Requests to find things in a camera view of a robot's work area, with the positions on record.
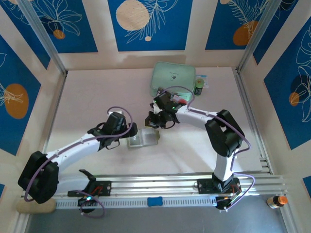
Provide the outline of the clear box with red items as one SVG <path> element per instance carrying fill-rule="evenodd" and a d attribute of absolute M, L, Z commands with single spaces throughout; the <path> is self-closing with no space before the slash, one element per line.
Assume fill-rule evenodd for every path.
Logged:
<path fill-rule="evenodd" d="M 160 133 L 153 128 L 139 129 L 135 136 L 127 139 L 128 148 L 140 148 L 158 144 Z"/>

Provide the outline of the mint green zip pouch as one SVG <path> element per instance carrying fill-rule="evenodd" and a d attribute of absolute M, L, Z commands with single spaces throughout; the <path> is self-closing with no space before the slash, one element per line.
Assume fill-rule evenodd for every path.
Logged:
<path fill-rule="evenodd" d="M 183 88 L 172 88 L 169 91 L 190 100 L 191 92 L 195 88 L 196 70 L 195 67 L 183 64 L 167 62 L 157 62 L 153 68 L 150 81 L 150 95 L 155 97 L 158 89 L 166 89 L 171 86 L 181 86 Z"/>

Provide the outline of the small green bottle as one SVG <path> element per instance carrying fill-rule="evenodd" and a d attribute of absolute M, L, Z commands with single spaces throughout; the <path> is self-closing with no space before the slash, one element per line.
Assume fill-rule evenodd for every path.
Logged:
<path fill-rule="evenodd" d="M 204 88 L 205 81 L 201 78 L 197 79 L 195 81 L 195 88 L 194 88 L 194 95 L 199 96 L 202 93 L 202 90 Z"/>

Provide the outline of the blue and white packet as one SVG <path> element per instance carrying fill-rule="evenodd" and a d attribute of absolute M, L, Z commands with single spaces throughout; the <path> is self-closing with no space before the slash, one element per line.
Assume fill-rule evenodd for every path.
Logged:
<path fill-rule="evenodd" d="M 197 79 L 203 79 L 205 81 L 204 88 L 208 88 L 208 76 L 207 75 L 202 75 L 202 74 L 196 74 L 196 80 Z"/>

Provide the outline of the blue bone-shaped clip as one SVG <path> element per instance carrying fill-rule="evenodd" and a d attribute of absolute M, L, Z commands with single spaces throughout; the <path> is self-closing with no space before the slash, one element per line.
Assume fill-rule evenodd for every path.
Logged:
<path fill-rule="evenodd" d="M 154 207 L 154 206 L 162 206 L 163 205 L 163 198 L 162 197 L 148 197 L 147 198 L 147 206 Z"/>

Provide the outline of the small black electronics board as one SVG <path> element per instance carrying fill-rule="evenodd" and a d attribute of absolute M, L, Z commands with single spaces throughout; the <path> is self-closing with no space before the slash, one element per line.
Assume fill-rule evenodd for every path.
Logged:
<path fill-rule="evenodd" d="M 227 209 L 232 205 L 233 197 L 216 197 L 216 208 L 218 210 Z"/>
<path fill-rule="evenodd" d="M 98 203 L 97 201 L 92 198 L 92 197 L 87 197 L 87 196 L 84 196 L 80 199 L 78 199 L 78 206 L 79 207 L 93 207 L 93 206 L 97 206 Z"/>

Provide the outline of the beige foam block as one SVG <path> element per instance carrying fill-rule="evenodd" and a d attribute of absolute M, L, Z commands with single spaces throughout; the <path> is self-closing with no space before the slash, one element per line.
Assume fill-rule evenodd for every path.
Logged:
<path fill-rule="evenodd" d="M 26 202 L 19 200 L 16 204 L 16 210 L 20 214 L 48 214 L 56 209 L 56 200 L 50 199 L 45 203 L 37 203 L 36 201 Z"/>

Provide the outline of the orange-capped small bottle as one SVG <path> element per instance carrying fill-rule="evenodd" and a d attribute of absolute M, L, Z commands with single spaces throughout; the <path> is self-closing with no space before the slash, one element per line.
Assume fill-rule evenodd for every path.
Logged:
<path fill-rule="evenodd" d="M 272 208 L 280 208 L 288 203 L 288 199 L 285 196 L 273 196 L 267 199 L 267 205 Z"/>

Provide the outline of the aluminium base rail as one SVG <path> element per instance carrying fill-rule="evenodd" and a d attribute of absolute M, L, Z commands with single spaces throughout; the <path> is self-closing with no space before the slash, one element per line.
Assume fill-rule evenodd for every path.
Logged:
<path fill-rule="evenodd" d="M 211 179 L 209 173 L 165 174 L 165 175 L 93 175 L 95 181 L 111 181 L 111 197 L 173 197 L 200 195 L 198 179 Z M 265 194 L 286 194 L 288 187 L 282 176 L 267 173 L 254 174 L 252 178 L 245 174 L 235 175 L 240 183 L 239 194 L 201 194 L 205 196 L 231 197 Z M 55 194 L 54 196 L 79 196 L 78 191 Z"/>

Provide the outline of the aluminium frame post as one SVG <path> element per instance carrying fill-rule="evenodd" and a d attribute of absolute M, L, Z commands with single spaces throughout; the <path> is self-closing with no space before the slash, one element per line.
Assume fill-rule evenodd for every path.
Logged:
<path fill-rule="evenodd" d="M 54 62 L 55 66 L 64 76 L 67 75 L 67 70 L 65 69 L 64 64 L 62 63 L 58 51 L 54 46 L 50 36 L 48 35 L 46 29 L 44 28 L 40 18 L 38 17 L 36 11 L 32 7 L 31 3 L 28 0 L 16 0 L 17 4 L 30 24 L 32 30 L 36 34 L 43 48 L 49 55 L 49 57 Z"/>
<path fill-rule="evenodd" d="M 246 68 L 250 59 L 255 59 L 255 64 L 261 63 L 276 35 L 287 20 L 288 13 L 284 9 L 283 0 L 267 0 L 265 8 L 256 28 L 249 40 L 245 52 L 237 66 L 237 71 L 241 72 Z"/>

